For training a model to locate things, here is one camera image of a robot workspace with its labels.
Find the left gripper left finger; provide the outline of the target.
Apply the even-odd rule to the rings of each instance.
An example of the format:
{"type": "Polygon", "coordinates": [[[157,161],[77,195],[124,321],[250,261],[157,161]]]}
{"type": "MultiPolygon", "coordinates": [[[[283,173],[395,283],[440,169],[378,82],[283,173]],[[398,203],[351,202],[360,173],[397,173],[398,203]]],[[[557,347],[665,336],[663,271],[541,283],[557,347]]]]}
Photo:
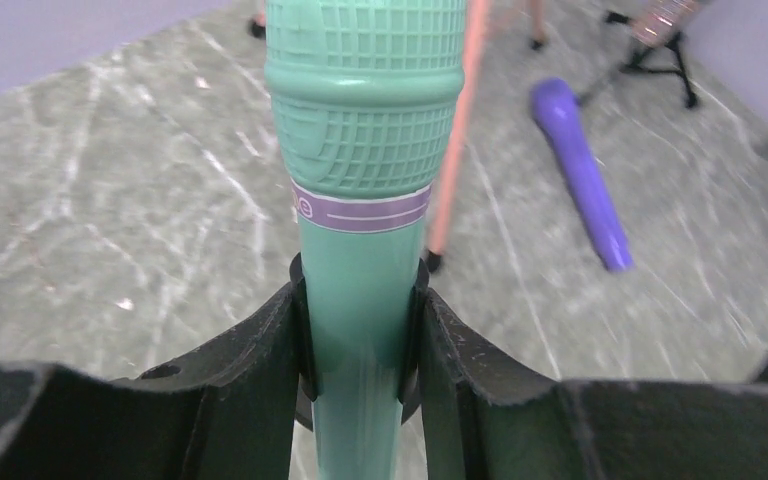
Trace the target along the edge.
{"type": "Polygon", "coordinates": [[[135,379],[0,363],[0,479],[285,479],[298,375],[290,286],[135,379]]]}

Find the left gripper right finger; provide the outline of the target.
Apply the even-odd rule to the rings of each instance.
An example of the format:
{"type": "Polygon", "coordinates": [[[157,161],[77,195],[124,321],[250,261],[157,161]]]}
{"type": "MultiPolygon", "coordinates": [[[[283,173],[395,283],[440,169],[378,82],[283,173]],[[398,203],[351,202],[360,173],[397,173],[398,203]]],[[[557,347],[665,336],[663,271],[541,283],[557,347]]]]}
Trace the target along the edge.
{"type": "Polygon", "coordinates": [[[432,479],[768,479],[768,364],[746,383],[555,381],[435,293],[417,333],[432,479]]]}

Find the purple toy microphone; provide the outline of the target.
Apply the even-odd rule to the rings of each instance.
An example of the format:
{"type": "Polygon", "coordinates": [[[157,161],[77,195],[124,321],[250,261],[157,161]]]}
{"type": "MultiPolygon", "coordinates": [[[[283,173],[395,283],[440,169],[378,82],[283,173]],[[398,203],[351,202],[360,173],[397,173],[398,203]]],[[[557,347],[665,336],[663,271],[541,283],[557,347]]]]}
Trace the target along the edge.
{"type": "Polygon", "coordinates": [[[535,85],[530,98],[533,118],[556,157],[595,253],[610,272],[631,269],[628,239],[584,133],[574,92],[553,77],[535,85]]]}

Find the mint green toy microphone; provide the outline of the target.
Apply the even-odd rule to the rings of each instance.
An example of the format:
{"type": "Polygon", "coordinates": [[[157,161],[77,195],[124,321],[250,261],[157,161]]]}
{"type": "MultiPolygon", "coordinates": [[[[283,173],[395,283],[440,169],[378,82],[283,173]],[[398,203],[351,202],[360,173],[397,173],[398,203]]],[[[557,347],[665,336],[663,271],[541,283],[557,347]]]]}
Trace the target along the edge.
{"type": "MultiPolygon", "coordinates": [[[[270,1],[265,79],[301,254],[328,280],[420,260],[464,84],[462,1],[270,1]]],[[[314,429],[322,479],[389,479],[399,418],[314,429]]]]}

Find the black tripod shock-mount stand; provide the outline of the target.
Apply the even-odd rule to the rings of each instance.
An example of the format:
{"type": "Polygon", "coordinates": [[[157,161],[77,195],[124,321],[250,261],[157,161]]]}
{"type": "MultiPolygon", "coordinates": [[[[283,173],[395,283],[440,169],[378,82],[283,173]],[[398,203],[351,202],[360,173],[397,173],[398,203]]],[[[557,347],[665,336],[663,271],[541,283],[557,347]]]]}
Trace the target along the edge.
{"type": "Polygon", "coordinates": [[[682,81],[685,100],[684,106],[688,110],[696,108],[699,104],[698,96],[691,84],[689,72],[687,69],[684,55],[682,53],[682,41],[684,39],[683,28],[692,16],[685,21],[680,30],[674,33],[671,38],[660,46],[647,47],[635,40],[632,36],[631,24],[636,16],[632,17],[619,13],[614,10],[606,10],[602,17],[602,23],[605,25],[623,25],[630,29],[631,40],[629,43],[628,54],[625,59],[609,68],[601,77],[595,80],[586,90],[577,96],[576,103],[579,107],[586,107],[594,100],[602,90],[613,83],[621,74],[623,75],[676,75],[682,81]],[[653,68],[646,65],[646,61],[652,57],[659,49],[665,48],[673,53],[675,58],[675,67],[671,68],[653,68]]]}

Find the glittery rhinestone microphone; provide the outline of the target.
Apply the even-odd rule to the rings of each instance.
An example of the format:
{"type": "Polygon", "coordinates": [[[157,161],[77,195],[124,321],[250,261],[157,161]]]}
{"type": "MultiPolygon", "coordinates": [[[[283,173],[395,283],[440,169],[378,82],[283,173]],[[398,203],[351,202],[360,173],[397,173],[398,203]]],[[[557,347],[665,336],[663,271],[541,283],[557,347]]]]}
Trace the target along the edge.
{"type": "Polygon", "coordinates": [[[701,1],[696,0],[650,1],[632,21],[632,36],[647,47],[665,44],[699,9],[700,4],[701,1]]]}

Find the black round-base mic stand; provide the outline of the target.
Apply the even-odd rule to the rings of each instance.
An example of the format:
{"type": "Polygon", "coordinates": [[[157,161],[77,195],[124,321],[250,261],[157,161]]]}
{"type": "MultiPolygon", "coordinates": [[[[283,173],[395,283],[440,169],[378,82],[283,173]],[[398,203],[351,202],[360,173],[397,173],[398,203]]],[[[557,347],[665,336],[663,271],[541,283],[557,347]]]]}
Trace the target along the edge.
{"type": "Polygon", "coordinates": [[[387,416],[406,423],[421,405],[416,325],[428,295],[425,261],[382,274],[361,266],[355,280],[328,280],[296,254],[289,273],[298,330],[296,422],[309,431],[387,416]]]}

